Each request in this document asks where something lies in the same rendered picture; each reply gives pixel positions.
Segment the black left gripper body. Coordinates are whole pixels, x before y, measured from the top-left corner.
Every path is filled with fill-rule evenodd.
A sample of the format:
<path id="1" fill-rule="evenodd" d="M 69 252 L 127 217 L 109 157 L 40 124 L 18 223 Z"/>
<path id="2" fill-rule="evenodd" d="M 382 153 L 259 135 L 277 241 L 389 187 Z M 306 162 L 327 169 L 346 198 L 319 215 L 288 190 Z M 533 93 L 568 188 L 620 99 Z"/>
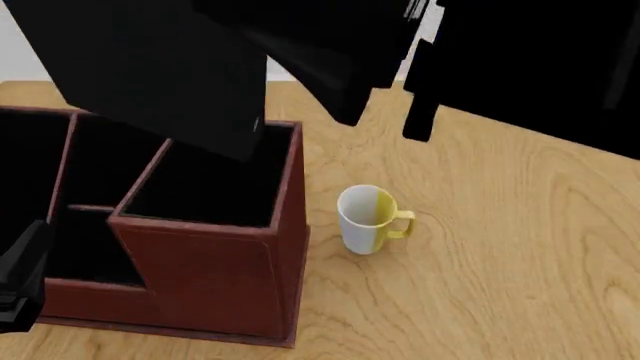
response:
<path id="1" fill-rule="evenodd" d="M 45 297 L 0 295 L 0 333 L 29 332 L 38 319 Z"/>

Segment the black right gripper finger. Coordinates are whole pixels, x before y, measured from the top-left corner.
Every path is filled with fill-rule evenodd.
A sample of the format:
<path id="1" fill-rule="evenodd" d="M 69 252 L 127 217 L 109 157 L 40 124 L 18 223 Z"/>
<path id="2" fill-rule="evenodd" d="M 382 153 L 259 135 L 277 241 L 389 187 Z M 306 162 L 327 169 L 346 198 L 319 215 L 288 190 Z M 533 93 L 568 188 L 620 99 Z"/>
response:
<path id="1" fill-rule="evenodd" d="M 351 127 L 358 124 L 372 86 L 363 80 L 352 59 L 259 29 L 240 32 L 302 83 L 336 122 Z"/>

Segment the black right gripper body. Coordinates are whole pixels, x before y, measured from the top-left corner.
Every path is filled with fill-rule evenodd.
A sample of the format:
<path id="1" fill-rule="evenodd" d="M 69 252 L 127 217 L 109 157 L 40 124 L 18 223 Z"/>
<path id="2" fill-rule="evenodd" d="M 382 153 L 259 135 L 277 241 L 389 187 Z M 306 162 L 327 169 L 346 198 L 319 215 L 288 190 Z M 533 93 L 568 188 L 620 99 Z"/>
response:
<path id="1" fill-rule="evenodd" d="M 335 86 L 391 86 L 416 35 L 416 0 L 192 0 L 287 69 Z"/>

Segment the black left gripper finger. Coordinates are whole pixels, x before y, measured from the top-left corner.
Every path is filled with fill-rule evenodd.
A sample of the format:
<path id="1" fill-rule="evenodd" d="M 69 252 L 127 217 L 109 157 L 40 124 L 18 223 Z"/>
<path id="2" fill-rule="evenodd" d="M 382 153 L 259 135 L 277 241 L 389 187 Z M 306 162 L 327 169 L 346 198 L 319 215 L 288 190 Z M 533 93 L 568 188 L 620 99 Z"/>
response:
<path id="1" fill-rule="evenodd" d="M 0 256 L 0 300 L 36 296 L 52 240 L 50 225 L 36 220 Z"/>

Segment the red-brown desk caddy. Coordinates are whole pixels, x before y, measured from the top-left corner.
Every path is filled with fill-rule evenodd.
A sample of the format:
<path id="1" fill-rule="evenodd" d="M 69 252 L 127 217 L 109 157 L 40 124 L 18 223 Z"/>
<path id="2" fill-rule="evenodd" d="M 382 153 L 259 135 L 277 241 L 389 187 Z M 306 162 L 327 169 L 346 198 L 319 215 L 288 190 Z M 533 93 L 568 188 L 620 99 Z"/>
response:
<path id="1" fill-rule="evenodd" d="M 238 162 L 83 111 L 0 106 L 0 256 L 33 221 L 53 235 L 35 323 L 291 347 L 305 209 L 298 122 L 268 122 Z"/>

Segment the white and yellow mug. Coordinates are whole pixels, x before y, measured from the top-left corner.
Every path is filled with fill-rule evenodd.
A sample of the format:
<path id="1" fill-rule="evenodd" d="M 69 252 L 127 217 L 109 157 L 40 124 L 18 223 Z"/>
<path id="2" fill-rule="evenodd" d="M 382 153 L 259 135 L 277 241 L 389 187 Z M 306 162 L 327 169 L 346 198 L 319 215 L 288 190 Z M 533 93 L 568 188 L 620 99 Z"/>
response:
<path id="1" fill-rule="evenodd" d="M 354 185 L 337 200 L 343 244 L 360 255 L 374 254 L 389 239 L 406 239 L 416 215 L 398 209 L 396 200 L 375 185 Z"/>

